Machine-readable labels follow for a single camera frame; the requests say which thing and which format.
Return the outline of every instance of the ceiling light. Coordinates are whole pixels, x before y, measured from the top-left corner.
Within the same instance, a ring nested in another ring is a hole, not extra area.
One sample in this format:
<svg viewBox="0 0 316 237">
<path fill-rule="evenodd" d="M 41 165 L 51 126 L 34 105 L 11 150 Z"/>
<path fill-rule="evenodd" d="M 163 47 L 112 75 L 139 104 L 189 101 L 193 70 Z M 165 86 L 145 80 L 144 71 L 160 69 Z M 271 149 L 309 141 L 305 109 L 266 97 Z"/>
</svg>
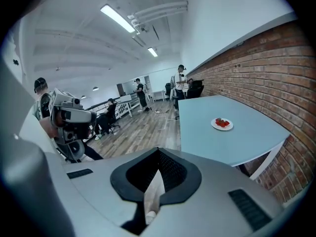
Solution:
<svg viewBox="0 0 316 237">
<path fill-rule="evenodd" d="M 119 15 L 115 10 L 113 10 L 108 4 L 106 4 L 100 10 L 105 15 L 109 16 L 114 21 L 116 21 L 118 24 L 123 26 L 129 33 L 132 33 L 135 31 L 135 29 L 125 19 L 123 19 L 121 15 Z"/>
<path fill-rule="evenodd" d="M 148 51 L 149 51 L 150 53 L 152 53 L 152 55 L 153 55 L 154 57 L 157 57 L 157 56 L 158 56 L 158 55 L 156 54 L 155 50 L 153 50 L 152 47 L 148 48 Z"/>
</svg>

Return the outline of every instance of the white shirt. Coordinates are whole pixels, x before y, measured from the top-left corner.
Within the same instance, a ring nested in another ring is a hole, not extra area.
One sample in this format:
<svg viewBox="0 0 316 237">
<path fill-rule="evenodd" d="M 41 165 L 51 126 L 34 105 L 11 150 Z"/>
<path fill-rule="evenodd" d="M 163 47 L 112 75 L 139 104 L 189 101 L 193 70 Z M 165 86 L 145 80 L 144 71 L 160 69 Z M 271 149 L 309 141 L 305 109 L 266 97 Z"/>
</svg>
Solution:
<svg viewBox="0 0 316 237">
<path fill-rule="evenodd" d="M 186 76 L 182 77 L 182 76 L 180 76 L 180 74 L 183 74 L 183 72 L 182 72 L 182 73 L 177 72 L 177 73 L 174 75 L 174 83 L 176 84 L 175 88 L 176 88 L 177 90 L 182 90 L 182 89 L 183 89 L 183 86 L 186 84 L 186 83 L 177 83 L 177 82 L 178 82 L 178 81 L 185 81 L 185 80 L 187 80 L 187 77 L 186 77 Z"/>
</svg>

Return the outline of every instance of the red brick wall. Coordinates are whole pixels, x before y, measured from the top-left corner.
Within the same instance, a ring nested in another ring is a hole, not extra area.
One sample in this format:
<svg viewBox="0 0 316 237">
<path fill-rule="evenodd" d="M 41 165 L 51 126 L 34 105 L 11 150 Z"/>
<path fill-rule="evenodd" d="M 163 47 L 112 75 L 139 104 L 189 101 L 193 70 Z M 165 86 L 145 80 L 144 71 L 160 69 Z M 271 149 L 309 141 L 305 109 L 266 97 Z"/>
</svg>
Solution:
<svg viewBox="0 0 316 237">
<path fill-rule="evenodd" d="M 233 98 L 291 132 L 258 183 L 281 202 L 307 186 L 316 164 L 316 59 L 297 22 L 246 40 L 189 73 L 188 78 L 204 79 L 202 96 Z M 249 172 L 264 157 L 246 164 Z"/>
</svg>

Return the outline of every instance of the table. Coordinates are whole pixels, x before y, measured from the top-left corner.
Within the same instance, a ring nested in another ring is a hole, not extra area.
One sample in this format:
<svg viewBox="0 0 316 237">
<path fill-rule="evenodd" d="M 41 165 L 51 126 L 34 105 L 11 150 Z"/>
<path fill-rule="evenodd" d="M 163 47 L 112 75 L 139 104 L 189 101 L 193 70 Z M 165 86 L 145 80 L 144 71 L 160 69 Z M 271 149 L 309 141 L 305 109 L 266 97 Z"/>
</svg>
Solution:
<svg viewBox="0 0 316 237">
<path fill-rule="evenodd" d="M 155 93 L 160 93 L 160 92 L 161 92 L 162 100 L 164 101 L 164 99 L 165 99 L 165 97 L 164 97 L 164 90 L 159 90 L 159 91 L 152 92 L 153 101 L 156 101 Z"/>
<path fill-rule="evenodd" d="M 133 117 L 132 112 L 131 112 L 131 108 L 130 108 L 130 106 L 129 106 L 129 103 L 131 103 L 131 102 L 132 102 L 131 100 L 128 100 L 128 101 L 121 101 L 121 102 L 118 102 L 118 103 L 117 103 L 117 106 L 119 106 L 119 105 L 126 105 L 130 117 Z"/>
<path fill-rule="evenodd" d="M 181 151 L 237 166 L 268 152 L 250 177 L 256 179 L 279 152 L 289 131 L 261 112 L 221 95 L 179 101 Z M 212 127 L 215 118 L 233 122 L 229 131 Z"/>
</svg>

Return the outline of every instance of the person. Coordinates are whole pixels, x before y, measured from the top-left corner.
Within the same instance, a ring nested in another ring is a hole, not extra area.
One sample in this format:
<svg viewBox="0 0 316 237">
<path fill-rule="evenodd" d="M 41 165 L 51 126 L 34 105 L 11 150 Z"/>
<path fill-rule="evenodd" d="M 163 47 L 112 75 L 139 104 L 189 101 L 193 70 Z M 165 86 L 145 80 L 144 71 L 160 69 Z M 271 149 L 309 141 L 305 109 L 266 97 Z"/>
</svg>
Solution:
<svg viewBox="0 0 316 237">
<path fill-rule="evenodd" d="M 108 108 L 105 109 L 104 113 L 102 113 L 98 118 L 97 118 L 97 123 L 94 128 L 94 132 L 96 134 L 95 140 L 99 140 L 102 137 L 102 133 L 100 132 L 99 126 L 102 128 L 102 131 L 106 132 L 106 134 L 110 134 L 110 126 L 109 126 L 109 121 L 112 119 L 112 113 L 113 109 L 115 109 L 115 104 L 113 98 L 110 98 L 108 100 Z"/>
<path fill-rule="evenodd" d="M 193 83 L 193 79 L 192 79 L 192 78 L 190 78 L 190 79 L 188 80 L 188 85 L 189 85 L 189 88 L 192 88 L 192 83 Z"/>
<path fill-rule="evenodd" d="M 187 83 L 187 77 L 183 74 L 184 71 L 184 66 L 182 64 L 179 65 L 178 67 L 178 72 L 174 75 L 174 80 L 175 80 L 175 91 L 176 91 L 176 102 L 174 104 L 174 107 L 178 110 L 179 109 L 179 100 L 184 99 L 184 94 L 183 94 L 183 86 L 185 83 Z"/>
<path fill-rule="evenodd" d="M 48 136 L 53 139 L 58 137 L 58 132 L 55 127 L 52 126 L 49 120 L 49 109 L 48 104 L 52 92 L 49 92 L 47 82 L 44 78 L 40 77 L 34 82 L 34 92 L 37 94 L 38 99 L 32 106 L 32 114 L 40 122 L 43 129 L 47 132 Z M 61 116 L 58 116 L 56 119 L 57 125 L 62 125 Z M 85 142 L 84 145 L 84 154 L 90 157 L 93 160 L 103 159 L 93 148 L 89 147 Z M 65 145 L 58 145 L 58 147 L 65 153 L 68 148 Z M 68 159 L 71 163 L 77 162 L 76 160 Z"/>
<path fill-rule="evenodd" d="M 143 86 L 143 84 L 140 83 L 140 79 L 139 78 L 136 79 L 136 83 L 137 83 L 137 89 L 134 92 L 137 93 L 137 96 L 139 98 L 139 102 L 140 102 L 141 106 L 143 108 L 145 108 L 143 111 L 144 112 L 148 112 L 149 108 L 147 106 L 146 96 L 145 96 L 145 93 L 143 91 L 144 86 Z"/>
</svg>

